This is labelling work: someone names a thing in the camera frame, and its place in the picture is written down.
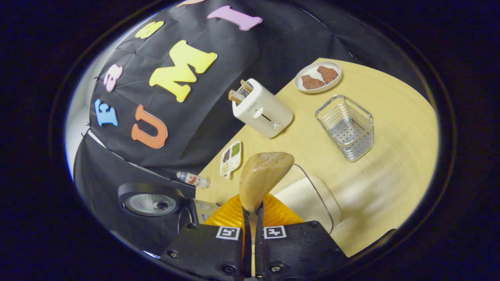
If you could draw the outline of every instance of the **spice bottle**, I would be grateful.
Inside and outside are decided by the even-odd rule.
[[[176,176],[177,176],[177,178],[179,178],[179,180],[181,180],[187,184],[200,187],[202,189],[207,189],[210,186],[209,179],[201,177],[201,176],[196,175],[196,174],[192,174],[190,172],[178,171]]]

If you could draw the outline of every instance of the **plate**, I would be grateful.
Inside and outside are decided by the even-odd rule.
[[[330,82],[322,87],[319,87],[319,88],[315,88],[315,89],[304,88],[304,86],[302,85],[302,78],[301,78],[304,75],[309,75],[314,79],[318,79],[318,80],[325,82],[323,80],[323,77],[321,76],[321,73],[318,72],[318,67],[320,67],[320,66],[324,66],[326,68],[335,70],[338,73],[337,78],[335,78],[332,82]],[[332,61],[318,61],[318,62],[315,62],[313,64],[309,64],[308,66],[302,68],[302,70],[297,74],[297,76],[295,76],[295,83],[294,84],[295,84],[295,88],[297,88],[301,92],[304,92],[307,94],[316,94],[316,93],[324,92],[324,91],[332,88],[333,86],[337,85],[340,82],[341,78],[342,78],[342,69],[341,69],[340,65],[338,65]]]

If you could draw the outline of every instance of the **wooden table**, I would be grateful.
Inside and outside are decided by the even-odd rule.
[[[224,147],[240,140],[242,165],[231,179],[221,176],[222,149],[200,173],[211,184],[208,189],[196,189],[196,199],[223,204],[238,193],[242,167],[250,156],[290,153],[306,173],[324,182],[337,201],[342,221],[331,236],[350,257],[398,228],[422,199],[437,162],[438,121],[425,98],[404,82],[359,64],[318,61],[340,65],[339,84],[306,94],[295,88],[293,80],[288,83],[276,97],[294,114],[290,126],[269,139],[245,125]],[[374,118],[373,148],[356,162],[344,158],[314,116],[336,94],[351,98]]]

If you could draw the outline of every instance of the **metal wire basket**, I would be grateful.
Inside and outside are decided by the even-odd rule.
[[[358,160],[373,147],[374,118],[352,99],[336,94],[314,116],[349,161]]]

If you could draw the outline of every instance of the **black fabric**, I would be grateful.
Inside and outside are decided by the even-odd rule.
[[[263,21],[241,31],[227,20],[207,19],[225,5]],[[170,7],[137,30],[152,21],[165,24],[146,39],[135,38],[136,31],[128,36],[112,53],[95,85],[91,104],[100,99],[115,108],[118,126],[98,126],[93,106],[90,121],[92,132],[109,150],[164,176],[179,170],[199,173],[242,128],[227,98],[229,89],[237,89],[241,79],[254,78],[277,93],[303,67],[323,57],[378,69],[425,95],[417,70],[399,49],[341,9],[321,1],[210,0]],[[178,83],[191,87],[179,103],[168,90],[150,86],[149,79],[155,69],[174,66],[169,51],[181,40],[218,57],[205,73],[193,70],[196,82]],[[124,69],[115,89],[107,92],[103,79],[113,64]],[[135,120],[138,105],[165,123],[168,137],[162,148],[132,140],[135,123],[152,136],[157,133],[144,121]]]
[[[177,236],[178,215],[136,217],[121,210],[118,187],[126,183],[149,183],[178,188],[185,197],[194,197],[194,188],[161,178],[117,157],[86,135],[78,147],[74,181],[85,204],[110,231],[137,248],[160,255]]]

